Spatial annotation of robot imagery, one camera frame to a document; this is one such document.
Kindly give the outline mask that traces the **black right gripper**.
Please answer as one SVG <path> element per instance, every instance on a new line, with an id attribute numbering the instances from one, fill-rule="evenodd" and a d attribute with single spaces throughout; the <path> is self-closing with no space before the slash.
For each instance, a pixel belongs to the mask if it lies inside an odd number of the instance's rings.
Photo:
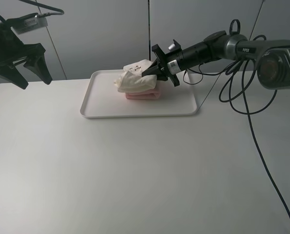
<path id="1" fill-rule="evenodd" d="M 165 54 L 159 45 L 156 44 L 152 46 L 152 52 L 156 57 L 157 64 L 152 64 L 142 72 L 142 77 L 157 75 L 159 78 L 170 79 L 174 87 L 179 86 L 180 81 L 176 74 L 182 71 L 180 61 L 183 59 L 183 50 Z"/>

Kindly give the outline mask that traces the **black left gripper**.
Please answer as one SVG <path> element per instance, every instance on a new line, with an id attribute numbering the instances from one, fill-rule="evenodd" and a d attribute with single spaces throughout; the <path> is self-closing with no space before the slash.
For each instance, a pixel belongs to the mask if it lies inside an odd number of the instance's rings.
<path id="1" fill-rule="evenodd" d="M 23 67 L 37 75 L 45 84 L 52 82 L 52 77 L 45 61 L 45 49 L 40 44 L 24 44 L 6 19 L 0 15 L 0 78 L 25 90 L 27 80 L 15 68 Z"/>

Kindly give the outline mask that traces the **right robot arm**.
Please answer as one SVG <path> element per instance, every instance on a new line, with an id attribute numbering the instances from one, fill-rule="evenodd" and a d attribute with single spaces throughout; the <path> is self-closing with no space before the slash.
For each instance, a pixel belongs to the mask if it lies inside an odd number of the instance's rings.
<path id="1" fill-rule="evenodd" d="M 156 75 L 158 80 L 170 79 L 179 85 L 177 74 L 195 66 L 217 61 L 253 60 L 260 84 L 269 90 L 290 89 L 290 40 L 247 40 L 235 32 L 216 32 L 202 42 L 182 49 L 177 41 L 164 53 L 158 45 L 152 47 L 156 56 L 142 76 Z"/>

